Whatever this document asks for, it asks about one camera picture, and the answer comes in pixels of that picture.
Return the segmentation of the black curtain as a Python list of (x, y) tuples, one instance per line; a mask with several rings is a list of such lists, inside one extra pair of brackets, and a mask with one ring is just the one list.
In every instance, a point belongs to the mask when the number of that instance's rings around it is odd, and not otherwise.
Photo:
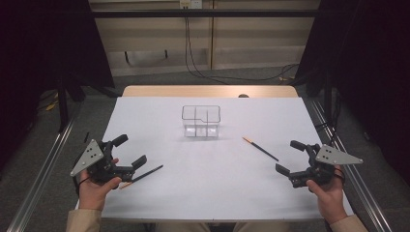
[(341, 93), (410, 185), (410, 0), (319, 0), (296, 78)]
[(0, 0), (0, 170), (34, 122), (41, 94), (112, 87), (90, 0)]

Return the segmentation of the person's left hand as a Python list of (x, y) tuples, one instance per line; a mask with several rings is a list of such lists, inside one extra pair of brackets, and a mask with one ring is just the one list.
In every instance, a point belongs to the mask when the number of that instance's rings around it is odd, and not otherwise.
[(83, 210), (102, 211), (108, 193), (116, 189), (122, 179), (114, 177), (107, 183), (100, 185), (91, 181), (86, 170), (80, 173), (78, 208)]

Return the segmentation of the person's right leg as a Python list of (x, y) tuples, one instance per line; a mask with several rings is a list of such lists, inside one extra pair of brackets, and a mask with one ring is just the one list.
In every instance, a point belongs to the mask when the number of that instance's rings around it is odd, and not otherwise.
[(287, 222), (238, 222), (233, 232), (291, 232)]

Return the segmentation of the white wall outlet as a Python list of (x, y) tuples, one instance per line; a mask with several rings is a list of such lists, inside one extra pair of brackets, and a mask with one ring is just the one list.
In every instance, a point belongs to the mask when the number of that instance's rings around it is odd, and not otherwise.
[(202, 0), (179, 0), (180, 8), (200, 10), (203, 7)]

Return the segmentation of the black metal stand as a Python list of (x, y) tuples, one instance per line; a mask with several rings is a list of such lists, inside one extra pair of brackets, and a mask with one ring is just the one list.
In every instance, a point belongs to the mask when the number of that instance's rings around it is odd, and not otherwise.
[(60, 128), (59, 131), (62, 132), (67, 124), (69, 123), (69, 112), (67, 107), (67, 96), (66, 89), (64, 85), (64, 78), (60, 75), (57, 79), (57, 90), (58, 90), (58, 103), (60, 112)]
[(332, 126), (332, 79), (328, 70), (326, 70), (325, 77), (326, 81), (324, 87), (324, 112), (327, 125)]

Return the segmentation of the white table sheet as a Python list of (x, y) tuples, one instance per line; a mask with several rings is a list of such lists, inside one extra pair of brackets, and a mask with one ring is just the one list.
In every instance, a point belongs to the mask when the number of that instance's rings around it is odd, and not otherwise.
[[(186, 137), (184, 105), (218, 105), (218, 137)], [(308, 155), (291, 140), (319, 142), (300, 98), (132, 98), (116, 102), (104, 139), (128, 141), (113, 155), (129, 165), (145, 155), (142, 175), (163, 168), (106, 198), (102, 216), (112, 220), (240, 221), (319, 218), (316, 197), (293, 188), (275, 165), (308, 167)], [(249, 138), (279, 161), (268, 157)]]

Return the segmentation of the person's right hand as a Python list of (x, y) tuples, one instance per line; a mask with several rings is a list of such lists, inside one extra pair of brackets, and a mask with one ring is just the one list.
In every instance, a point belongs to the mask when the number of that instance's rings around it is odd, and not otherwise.
[(347, 218), (343, 206), (343, 184), (340, 178), (334, 177), (326, 186), (319, 186), (314, 181), (307, 180), (307, 187), (316, 195), (318, 210), (329, 224)]

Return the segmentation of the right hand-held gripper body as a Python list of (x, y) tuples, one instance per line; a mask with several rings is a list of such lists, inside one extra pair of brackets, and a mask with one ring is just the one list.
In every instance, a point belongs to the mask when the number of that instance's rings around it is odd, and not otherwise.
[(307, 180), (314, 181), (317, 185), (327, 185), (335, 177), (337, 165), (361, 164), (363, 159), (356, 158), (345, 152), (328, 145), (307, 145), (305, 151), (308, 155), (309, 167), (304, 171), (289, 174), (289, 180), (294, 188), (307, 185)]

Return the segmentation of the person's left leg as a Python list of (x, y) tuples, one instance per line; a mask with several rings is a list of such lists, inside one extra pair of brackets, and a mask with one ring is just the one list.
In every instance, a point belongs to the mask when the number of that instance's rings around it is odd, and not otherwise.
[(158, 223), (155, 232), (211, 232), (206, 223)]

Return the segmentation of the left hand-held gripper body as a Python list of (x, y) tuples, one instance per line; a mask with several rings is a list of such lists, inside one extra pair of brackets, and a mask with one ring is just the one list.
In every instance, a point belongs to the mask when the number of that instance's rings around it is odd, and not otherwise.
[(86, 170), (91, 179), (104, 184), (114, 177), (119, 177), (123, 182), (129, 182), (135, 172), (132, 166), (118, 166), (112, 156), (115, 146), (111, 141), (102, 142), (92, 139), (79, 159), (74, 163), (70, 173), (72, 177)]

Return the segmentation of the black horizontal bar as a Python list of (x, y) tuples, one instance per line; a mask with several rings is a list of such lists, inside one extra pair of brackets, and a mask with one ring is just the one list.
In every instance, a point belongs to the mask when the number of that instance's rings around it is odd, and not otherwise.
[(318, 10), (106, 10), (92, 11), (97, 18), (114, 17), (317, 17)]

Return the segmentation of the person's leg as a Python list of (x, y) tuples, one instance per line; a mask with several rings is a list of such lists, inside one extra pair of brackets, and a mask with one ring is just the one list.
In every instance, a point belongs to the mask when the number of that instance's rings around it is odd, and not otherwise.
[(238, 222), (233, 232), (291, 232), (287, 222)]
[(155, 232), (211, 232), (206, 223), (158, 223)]

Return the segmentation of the clear plastic pen organizer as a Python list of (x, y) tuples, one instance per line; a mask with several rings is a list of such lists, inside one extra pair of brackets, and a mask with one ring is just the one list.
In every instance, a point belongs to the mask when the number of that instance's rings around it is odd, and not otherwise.
[(218, 105), (184, 105), (182, 122), (186, 137), (218, 137), (220, 126)]

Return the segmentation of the black pencil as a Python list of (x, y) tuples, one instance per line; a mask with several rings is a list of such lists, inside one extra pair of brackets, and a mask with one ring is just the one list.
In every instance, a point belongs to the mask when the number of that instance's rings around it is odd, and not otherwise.
[(150, 170), (150, 171), (148, 171), (148, 172), (146, 172), (146, 173), (144, 173), (144, 174), (142, 174), (142, 175), (140, 175), (140, 176), (137, 176), (136, 178), (132, 179), (130, 182), (128, 182), (128, 183), (123, 184), (122, 186), (120, 186), (119, 189), (124, 189), (124, 188), (126, 188), (126, 187), (128, 187), (128, 186), (130, 186), (130, 185), (132, 185), (132, 184), (134, 184), (134, 183), (136, 183), (137, 181), (139, 181), (139, 180), (141, 180), (141, 179), (143, 179), (143, 178), (145, 178), (145, 177), (147, 177), (147, 176), (149, 176), (149, 175), (155, 173), (156, 171), (160, 170), (161, 168), (163, 168), (163, 164), (160, 165), (160, 166), (158, 166), (158, 167), (156, 167), (156, 168), (154, 168), (154, 169), (152, 169), (152, 170)]
[(278, 158), (276, 158), (275, 156), (273, 156), (272, 154), (270, 154), (268, 151), (266, 151), (265, 149), (263, 149), (262, 147), (260, 147), (258, 144), (256, 144), (255, 142), (253, 142), (252, 140), (250, 140), (249, 138), (246, 137), (242, 137), (245, 141), (247, 141), (247, 143), (249, 143), (250, 145), (252, 145), (253, 147), (255, 147), (256, 149), (258, 149), (259, 151), (261, 151), (262, 153), (264, 153), (265, 155), (267, 155), (268, 157), (272, 158), (275, 161), (279, 161)]

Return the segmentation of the aluminium floor rail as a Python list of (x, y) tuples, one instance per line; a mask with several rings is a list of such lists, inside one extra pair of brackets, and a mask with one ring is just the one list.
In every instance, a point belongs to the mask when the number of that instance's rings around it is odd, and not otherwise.
[[(318, 118), (320, 123), (327, 123), (325, 119), (324, 106), (322, 106), (319, 101), (313, 101), (311, 103), (311, 107), (313, 108), (315, 116)], [(335, 148), (340, 149), (342, 152), (347, 152), (334, 128), (325, 126), (324, 132), (327, 134), (329, 139), (333, 141), (331, 144), (334, 145)], [(379, 204), (367, 187), (362, 175), (359, 173), (357, 165), (358, 164), (345, 164), (345, 174), (365, 207), (367, 215), (369, 216), (372, 225), (375, 227), (375, 231), (393, 232), (381, 208), (379, 207)]]
[(42, 167), (38, 172), (34, 173), (35, 179), (30, 185), (27, 194), (24, 196), (18, 210), (16, 211), (7, 232), (24, 232), (27, 224), (36, 209), (36, 206), (43, 195), (44, 188), (50, 178), (51, 172), (54, 169), (55, 163), (59, 159), (61, 152), (64, 149), (67, 139), (70, 137), (74, 122), (78, 117), (81, 109), (81, 104), (73, 108), (66, 123), (63, 122), (63, 127), (56, 133), (55, 139), (51, 148), (47, 151), (47, 156), (44, 158)]

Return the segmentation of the wooden table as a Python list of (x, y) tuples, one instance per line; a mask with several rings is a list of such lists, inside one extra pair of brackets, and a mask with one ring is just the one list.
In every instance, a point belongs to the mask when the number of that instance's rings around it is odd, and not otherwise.
[(276, 85), (131, 85), (125, 88), (124, 97), (194, 97), (238, 98), (298, 98), (292, 86)]

